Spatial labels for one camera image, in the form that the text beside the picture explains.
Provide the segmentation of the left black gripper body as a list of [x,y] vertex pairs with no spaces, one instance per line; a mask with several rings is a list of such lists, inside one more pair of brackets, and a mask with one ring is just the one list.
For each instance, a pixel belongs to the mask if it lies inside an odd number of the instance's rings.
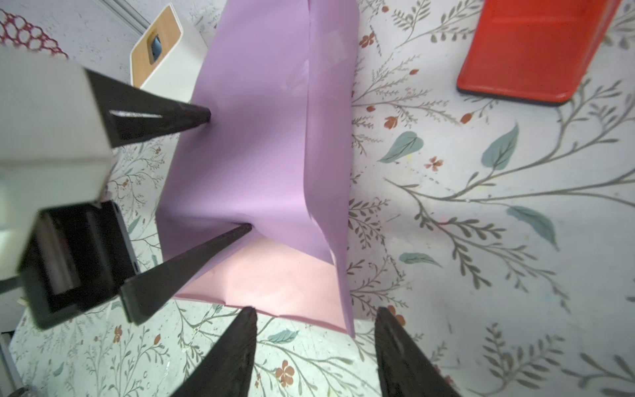
[[41,211],[18,279],[34,323],[51,329],[116,298],[138,272],[127,225],[109,200]]

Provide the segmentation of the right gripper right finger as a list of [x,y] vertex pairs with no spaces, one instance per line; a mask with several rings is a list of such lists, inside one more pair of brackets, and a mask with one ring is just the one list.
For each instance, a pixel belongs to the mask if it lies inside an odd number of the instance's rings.
[[459,397],[386,307],[375,317],[375,351],[383,397]]

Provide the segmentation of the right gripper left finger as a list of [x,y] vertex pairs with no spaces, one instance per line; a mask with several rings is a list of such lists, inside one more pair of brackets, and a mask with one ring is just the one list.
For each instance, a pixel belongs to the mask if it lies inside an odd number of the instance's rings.
[[173,397],[247,396],[256,355],[257,312],[241,310]]

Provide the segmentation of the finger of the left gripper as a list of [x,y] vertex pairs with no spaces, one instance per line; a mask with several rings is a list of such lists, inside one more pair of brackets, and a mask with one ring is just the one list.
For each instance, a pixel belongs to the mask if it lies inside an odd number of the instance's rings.
[[111,147],[188,131],[210,122],[205,107],[166,99],[86,69]]
[[205,243],[175,256],[149,271],[127,279],[120,288],[128,320],[143,324],[174,297],[205,265],[253,230],[241,224]]

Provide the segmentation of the pink wrapping paper sheet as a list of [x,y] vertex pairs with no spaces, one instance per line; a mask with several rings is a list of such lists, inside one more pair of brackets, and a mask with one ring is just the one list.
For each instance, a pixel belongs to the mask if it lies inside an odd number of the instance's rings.
[[347,283],[354,1],[230,1],[156,212],[165,259],[249,223],[179,299],[353,334]]

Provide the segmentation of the white box with wooden lid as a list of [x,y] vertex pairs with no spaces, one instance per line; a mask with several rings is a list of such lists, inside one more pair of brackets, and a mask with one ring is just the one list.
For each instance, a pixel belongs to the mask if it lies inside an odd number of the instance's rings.
[[169,3],[131,51],[131,84],[160,97],[188,102],[207,52],[200,32]]

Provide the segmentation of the red tape dispenser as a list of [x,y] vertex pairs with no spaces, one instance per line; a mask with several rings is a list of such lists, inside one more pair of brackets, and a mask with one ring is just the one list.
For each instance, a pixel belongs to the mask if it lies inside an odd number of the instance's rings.
[[618,9],[605,0],[486,0],[459,91],[541,104],[569,101]]

